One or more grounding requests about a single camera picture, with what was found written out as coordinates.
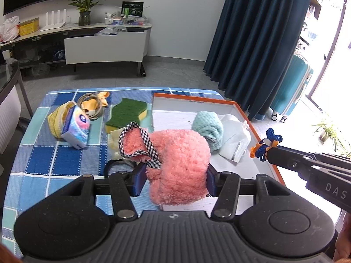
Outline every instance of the tissue box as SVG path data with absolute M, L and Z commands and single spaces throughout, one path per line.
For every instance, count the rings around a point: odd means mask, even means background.
M 61 137 L 76 149 L 87 146 L 90 119 L 77 105 L 68 110 Z

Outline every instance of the glass vase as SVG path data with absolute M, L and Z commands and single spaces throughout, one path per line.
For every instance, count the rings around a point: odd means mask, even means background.
M 80 12 L 78 25 L 90 25 L 90 11 Z

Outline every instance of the blue plaid tablecloth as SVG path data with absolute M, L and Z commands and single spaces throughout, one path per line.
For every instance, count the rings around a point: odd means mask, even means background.
M 104 108 L 101 118 L 91 122 L 88 146 L 76 150 L 65 141 L 57 141 L 50 133 L 47 116 L 67 101 L 77 101 L 80 96 L 88 92 L 102 91 L 110 92 L 107 98 L 108 107 Z M 1 237 L 4 245 L 16 256 L 21 256 L 13 236 L 16 218 L 80 175 L 92 174 L 95 179 L 103 178 L 104 166 L 112 158 L 107 147 L 108 134 L 105 131 L 105 122 L 110 118 L 111 109 L 121 102 L 122 98 L 147 102 L 148 112 L 141 126 L 152 132 L 151 103 L 154 92 L 223 99 L 216 91 L 150 87 L 52 91 L 45 96 L 18 148 L 5 197 Z M 116 165 L 112 169 L 111 172 L 131 171 L 126 164 Z M 141 195 L 132 198 L 132 201 L 139 215 L 143 210 L 159 209 L 150 201 L 148 182 Z M 107 214 L 113 214 L 110 196 L 97 196 L 97 206 Z

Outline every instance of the yellow box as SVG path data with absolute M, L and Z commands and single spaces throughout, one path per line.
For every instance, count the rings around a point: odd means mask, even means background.
M 39 30 L 39 18 L 20 23 L 20 36 L 31 34 Z

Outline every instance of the light blue towel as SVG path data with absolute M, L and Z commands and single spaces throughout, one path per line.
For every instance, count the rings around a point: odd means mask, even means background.
M 198 112 L 191 129 L 202 135 L 211 151 L 220 149 L 223 139 L 223 125 L 214 112 Z

